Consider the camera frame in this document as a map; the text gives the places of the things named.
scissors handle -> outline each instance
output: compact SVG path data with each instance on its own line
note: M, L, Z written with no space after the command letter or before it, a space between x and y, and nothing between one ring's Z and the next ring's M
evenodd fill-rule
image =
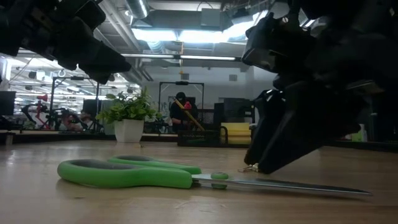
M158 161L154 158L147 156L114 156L108 159L108 162L114 162L118 164L149 166L149 167L173 168L173 169L180 169L187 171L190 174L201 174L201 169L199 167Z
M104 188L159 186L189 189L191 174L180 169L115 164L94 159L61 162L58 175L70 182Z

scissors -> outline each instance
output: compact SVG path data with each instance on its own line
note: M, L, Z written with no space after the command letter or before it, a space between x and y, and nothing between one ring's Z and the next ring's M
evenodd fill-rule
M279 180L238 180L224 172L201 174L201 169L146 156L116 156L107 162L94 159L77 159L61 162L57 172L70 182L103 188L159 186L190 189L194 182L209 183L213 188L225 189L227 185L266 189L310 190L339 194L372 195L363 190L326 185L303 184Z

